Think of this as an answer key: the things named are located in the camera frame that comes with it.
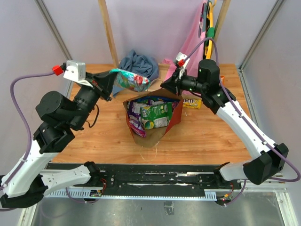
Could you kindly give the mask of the green Fox's candy bag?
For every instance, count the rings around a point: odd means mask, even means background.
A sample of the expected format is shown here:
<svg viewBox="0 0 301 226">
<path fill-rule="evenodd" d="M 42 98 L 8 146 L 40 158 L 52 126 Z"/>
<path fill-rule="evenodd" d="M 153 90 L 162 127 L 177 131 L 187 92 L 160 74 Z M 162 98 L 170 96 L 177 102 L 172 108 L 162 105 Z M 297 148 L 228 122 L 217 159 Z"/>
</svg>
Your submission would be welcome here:
<svg viewBox="0 0 301 226">
<path fill-rule="evenodd" d="M 114 82 L 116 86 L 131 91 L 143 92 L 147 90 L 151 84 L 148 78 L 119 68 L 111 69 L 110 73 L 116 75 Z"/>
</svg>

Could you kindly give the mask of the yellow M&M's packet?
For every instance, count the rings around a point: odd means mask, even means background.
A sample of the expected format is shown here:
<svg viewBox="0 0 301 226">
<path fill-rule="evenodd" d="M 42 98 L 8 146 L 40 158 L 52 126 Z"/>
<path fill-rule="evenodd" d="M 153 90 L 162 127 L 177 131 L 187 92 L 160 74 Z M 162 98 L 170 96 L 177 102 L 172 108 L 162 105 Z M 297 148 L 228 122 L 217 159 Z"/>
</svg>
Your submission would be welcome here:
<svg viewBox="0 0 301 226">
<path fill-rule="evenodd" d="M 200 99 L 184 99 L 183 107 L 190 109 L 200 109 L 202 101 Z"/>
</svg>

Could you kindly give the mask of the brown red paper bag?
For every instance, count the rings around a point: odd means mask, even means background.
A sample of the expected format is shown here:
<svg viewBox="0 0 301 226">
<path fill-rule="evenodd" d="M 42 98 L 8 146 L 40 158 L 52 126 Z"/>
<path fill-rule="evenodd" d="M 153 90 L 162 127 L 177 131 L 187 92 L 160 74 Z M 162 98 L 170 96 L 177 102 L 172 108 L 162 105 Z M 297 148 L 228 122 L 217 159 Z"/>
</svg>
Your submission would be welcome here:
<svg viewBox="0 0 301 226">
<path fill-rule="evenodd" d="M 139 154 L 145 149 L 158 152 L 160 140 L 182 120 L 183 97 L 164 88 L 123 102 L 126 123 Z"/>
</svg>

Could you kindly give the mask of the orange Fox's fruits bag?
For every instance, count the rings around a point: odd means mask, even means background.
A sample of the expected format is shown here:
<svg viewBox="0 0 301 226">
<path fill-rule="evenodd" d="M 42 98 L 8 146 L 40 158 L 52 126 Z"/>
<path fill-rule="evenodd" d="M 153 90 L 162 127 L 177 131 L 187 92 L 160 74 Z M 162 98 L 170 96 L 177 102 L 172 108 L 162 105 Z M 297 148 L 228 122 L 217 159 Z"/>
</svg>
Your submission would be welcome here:
<svg viewBox="0 0 301 226">
<path fill-rule="evenodd" d="M 224 76 L 223 75 L 220 76 L 220 80 L 221 80 L 222 85 L 224 85 Z"/>
</svg>

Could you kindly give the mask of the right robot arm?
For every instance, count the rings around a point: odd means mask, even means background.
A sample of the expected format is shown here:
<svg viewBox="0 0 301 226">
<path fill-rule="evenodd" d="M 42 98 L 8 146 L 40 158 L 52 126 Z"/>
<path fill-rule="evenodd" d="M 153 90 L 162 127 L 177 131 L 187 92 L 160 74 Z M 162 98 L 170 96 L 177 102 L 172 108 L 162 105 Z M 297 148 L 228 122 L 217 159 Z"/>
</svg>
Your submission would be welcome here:
<svg viewBox="0 0 301 226">
<path fill-rule="evenodd" d="M 227 162 L 215 170 L 213 183 L 216 187 L 224 188 L 235 179 L 260 185 L 283 169 L 288 147 L 284 143 L 277 144 L 248 117 L 235 96 L 221 84 L 220 68 L 215 61 L 201 60 L 197 77 L 189 76 L 186 69 L 177 67 L 160 86 L 177 96 L 188 91 L 200 97 L 203 104 L 226 122 L 247 148 L 251 160 Z"/>
</svg>

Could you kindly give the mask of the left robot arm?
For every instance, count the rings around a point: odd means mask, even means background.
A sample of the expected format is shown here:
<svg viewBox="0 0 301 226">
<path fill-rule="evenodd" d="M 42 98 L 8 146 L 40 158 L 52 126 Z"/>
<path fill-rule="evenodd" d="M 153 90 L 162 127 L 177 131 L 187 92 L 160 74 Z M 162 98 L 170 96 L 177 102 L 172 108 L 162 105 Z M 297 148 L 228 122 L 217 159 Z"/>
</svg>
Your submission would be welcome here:
<svg viewBox="0 0 301 226">
<path fill-rule="evenodd" d="M 24 156 L 6 175 L 1 176 L 1 211 L 28 208 L 46 195 L 69 186 L 96 186 L 102 174 L 96 164 L 88 161 L 77 168 L 45 175 L 42 170 L 75 138 L 73 131 L 83 130 L 97 101 L 111 100 L 117 73 L 87 73 L 91 86 L 82 85 L 73 100 L 58 91 L 46 93 L 36 111 L 43 121 L 29 135 Z"/>
</svg>

